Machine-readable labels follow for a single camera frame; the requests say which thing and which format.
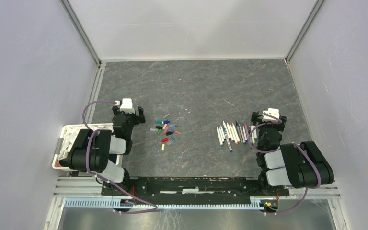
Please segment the blue capped white pen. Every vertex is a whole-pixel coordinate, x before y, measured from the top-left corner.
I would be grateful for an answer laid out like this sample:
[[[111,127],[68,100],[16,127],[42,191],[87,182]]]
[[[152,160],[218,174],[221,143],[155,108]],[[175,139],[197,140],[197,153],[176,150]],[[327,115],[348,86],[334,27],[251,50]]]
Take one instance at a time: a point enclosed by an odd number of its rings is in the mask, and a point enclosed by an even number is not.
[[[242,126],[242,131],[243,131],[243,137],[244,137],[244,143],[247,143],[248,139],[247,139],[247,132],[244,126]]]

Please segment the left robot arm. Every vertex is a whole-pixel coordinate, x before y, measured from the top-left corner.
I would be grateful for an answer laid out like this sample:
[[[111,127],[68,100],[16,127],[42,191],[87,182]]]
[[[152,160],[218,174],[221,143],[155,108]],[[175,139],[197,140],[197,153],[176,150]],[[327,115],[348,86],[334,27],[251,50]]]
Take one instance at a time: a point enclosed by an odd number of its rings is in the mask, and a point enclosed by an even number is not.
[[[112,108],[114,117],[112,129],[101,128],[90,142],[93,133],[92,128],[82,129],[77,132],[76,140],[71,145],[68,155],[59,161],[59,165],[87,172],[86,155],[89,150],[88,165],[92,173],[106,181],[112,181],[113,189],[119,195],[126,195],[131,190],[131,182],[124,178],[126,171],[115,162],[117,155],[128,155],[132,149],[132,131],[135,125],[146,123],[143,107],[138,107],[138,113],[134,110],[130,113],[123,108]]]

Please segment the red white pen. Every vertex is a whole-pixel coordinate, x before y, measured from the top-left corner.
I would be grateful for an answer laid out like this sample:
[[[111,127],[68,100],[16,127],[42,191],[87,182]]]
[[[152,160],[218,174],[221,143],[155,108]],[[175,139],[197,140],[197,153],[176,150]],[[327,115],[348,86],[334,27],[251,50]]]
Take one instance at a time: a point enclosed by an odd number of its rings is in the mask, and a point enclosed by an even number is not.
[[[225,132],[228,136],[228,140],[233,141],[233,138],[232,138],[231,133],[230,133],[229,126],[227,125],[227,123],[225,121],[222,121],[222,123],[223,123],[223,127],[225,128]]]

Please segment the green capped white pen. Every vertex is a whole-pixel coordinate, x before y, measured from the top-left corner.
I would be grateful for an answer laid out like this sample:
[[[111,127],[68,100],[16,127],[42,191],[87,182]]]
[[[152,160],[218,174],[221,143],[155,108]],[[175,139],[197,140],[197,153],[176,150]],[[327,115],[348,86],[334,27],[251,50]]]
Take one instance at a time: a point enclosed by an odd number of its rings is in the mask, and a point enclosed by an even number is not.
[[[256,126],[253,126],[254,128],[254,131],[253,131],[253,143],[256,143],[257,142],[257,139],[258,139],[258,136],[257,136],[257,128]]]

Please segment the violet capped white pen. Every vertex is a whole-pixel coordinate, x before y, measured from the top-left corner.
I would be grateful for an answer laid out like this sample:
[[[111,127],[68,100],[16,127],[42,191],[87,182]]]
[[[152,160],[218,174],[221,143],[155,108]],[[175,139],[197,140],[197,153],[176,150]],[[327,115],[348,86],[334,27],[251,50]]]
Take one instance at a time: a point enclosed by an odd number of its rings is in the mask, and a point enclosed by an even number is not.
[[[236,137],[234,136],[234,133],[232,131],[232,126],[229,123],[227,123],[227,128],[229,129],[231,141],[236,143]]]

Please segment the blue transparent pen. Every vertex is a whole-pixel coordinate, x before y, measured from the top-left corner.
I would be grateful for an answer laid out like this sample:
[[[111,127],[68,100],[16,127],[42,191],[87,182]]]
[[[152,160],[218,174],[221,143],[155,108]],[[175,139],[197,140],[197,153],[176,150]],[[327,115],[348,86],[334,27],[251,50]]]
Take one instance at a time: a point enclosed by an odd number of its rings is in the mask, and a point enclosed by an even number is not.
[[[225,128],[225,127],[223,127],[223,133],[224,133],[224,135],[225,135],[225,139],[226,139],[226,143],[227,143],[227,145],[228,145],[229,151],[230,151],[230,152],[233,152],[233,149],[232,149],[231,144],[230,144],[230,138],[229,138],[229,136],[228,136],[228,133],[227,133],[227,130],[226,130],[226,128]]]

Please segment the yellow capped white pen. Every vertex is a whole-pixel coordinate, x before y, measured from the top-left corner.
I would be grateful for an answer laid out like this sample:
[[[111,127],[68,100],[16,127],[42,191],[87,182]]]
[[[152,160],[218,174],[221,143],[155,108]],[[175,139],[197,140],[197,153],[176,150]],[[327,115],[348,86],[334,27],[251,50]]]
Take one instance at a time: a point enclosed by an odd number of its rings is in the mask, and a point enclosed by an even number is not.
[[[250,128],[251,128],[251,143],[254,144],[255,143],[255,126],[254,125],[250,125]]]

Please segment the teal capped white pen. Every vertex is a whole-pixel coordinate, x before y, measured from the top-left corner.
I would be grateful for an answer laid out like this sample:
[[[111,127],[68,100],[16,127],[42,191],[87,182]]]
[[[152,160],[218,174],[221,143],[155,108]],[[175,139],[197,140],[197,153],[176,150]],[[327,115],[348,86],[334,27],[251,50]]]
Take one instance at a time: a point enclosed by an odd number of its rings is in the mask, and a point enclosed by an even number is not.
[[[218,139],[219,139],[219,144],[220,144],[220,146],[223,146],[224,140],[222,138],[221,131],[220,131],[220,128],[218,126],[216,127],[216,131],[217,131],[217,135],[218,135]]]

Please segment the houndstooth patterned pen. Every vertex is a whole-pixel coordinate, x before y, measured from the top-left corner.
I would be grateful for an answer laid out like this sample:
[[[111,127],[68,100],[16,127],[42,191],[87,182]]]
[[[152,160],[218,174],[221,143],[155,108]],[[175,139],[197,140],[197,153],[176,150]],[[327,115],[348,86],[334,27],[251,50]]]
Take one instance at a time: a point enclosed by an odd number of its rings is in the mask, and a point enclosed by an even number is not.
[[[243,139],[243,134],[242,134],[242,130],[241,130],[241,127],[239,126],[239,123],[237,121],[235,121],[235,124],[236,124],[236,127],[237,127],[237,131],[238,131],[238,136],[239,136],[239,139],[240,139],[240,142],[244,142],[244,139]]]

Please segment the black pen cap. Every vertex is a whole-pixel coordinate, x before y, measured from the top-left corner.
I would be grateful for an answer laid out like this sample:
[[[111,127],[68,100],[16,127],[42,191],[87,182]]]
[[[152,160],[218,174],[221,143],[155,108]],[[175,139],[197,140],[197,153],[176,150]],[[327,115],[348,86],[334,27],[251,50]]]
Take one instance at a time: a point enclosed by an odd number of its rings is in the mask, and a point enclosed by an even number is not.
[[[169,136],[169,135],[172,135],[173,133],[174,133],[174,131],[173,130],[170,130],[170,129],[168,129],[168,127],[166,126],[165,128],[163,128],[163,127],[161,127],[161,126],[156,126],[156,128],[157,128],[157,134],[159,135],[159,134],[161,134],[161,133],[163,133],[164,135],[167,135],[167,136]]]

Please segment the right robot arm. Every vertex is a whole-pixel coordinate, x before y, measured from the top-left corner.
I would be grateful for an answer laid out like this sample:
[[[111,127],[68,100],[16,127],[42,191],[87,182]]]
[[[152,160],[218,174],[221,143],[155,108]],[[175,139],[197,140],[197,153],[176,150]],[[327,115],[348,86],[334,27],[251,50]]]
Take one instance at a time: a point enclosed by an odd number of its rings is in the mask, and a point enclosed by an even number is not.
[[[334,172],[314,141],[281,142],[287,117],[277,109],[253,112],[251,123],[249,143],[263,170],[257,183],[261,194],[269,196],[277,186],[315,189],[334,182]]]

